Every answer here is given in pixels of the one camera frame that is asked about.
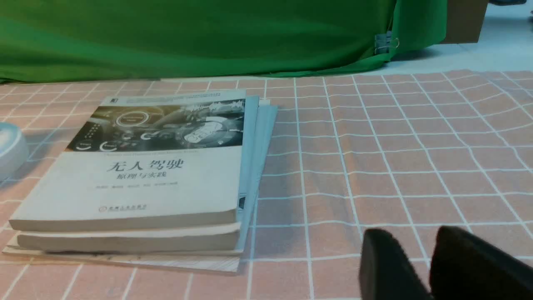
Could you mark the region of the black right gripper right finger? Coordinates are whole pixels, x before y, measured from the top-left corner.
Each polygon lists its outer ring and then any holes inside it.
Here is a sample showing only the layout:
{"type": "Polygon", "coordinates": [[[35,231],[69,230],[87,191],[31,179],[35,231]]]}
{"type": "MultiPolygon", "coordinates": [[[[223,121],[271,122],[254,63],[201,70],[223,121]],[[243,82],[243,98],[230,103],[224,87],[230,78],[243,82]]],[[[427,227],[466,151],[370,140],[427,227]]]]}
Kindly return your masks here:
{"type": "Polygon", "coordinates": [[[442,226],[429,285],[436,300],[531,300],[533,270],[466,230],[442,226]]]}

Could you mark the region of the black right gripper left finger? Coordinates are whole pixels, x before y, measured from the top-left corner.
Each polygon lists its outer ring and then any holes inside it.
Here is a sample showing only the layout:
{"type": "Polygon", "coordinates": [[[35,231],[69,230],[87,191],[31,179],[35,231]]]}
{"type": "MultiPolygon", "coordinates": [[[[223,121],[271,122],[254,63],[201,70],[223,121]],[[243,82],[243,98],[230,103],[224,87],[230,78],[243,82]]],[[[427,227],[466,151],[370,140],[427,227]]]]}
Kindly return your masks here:
{"type": "Polygon", "coordinates": [[[398,240],[388,231],[364,233],[359,270],[363,300],[430,300],[432,296],[398,240]]]}

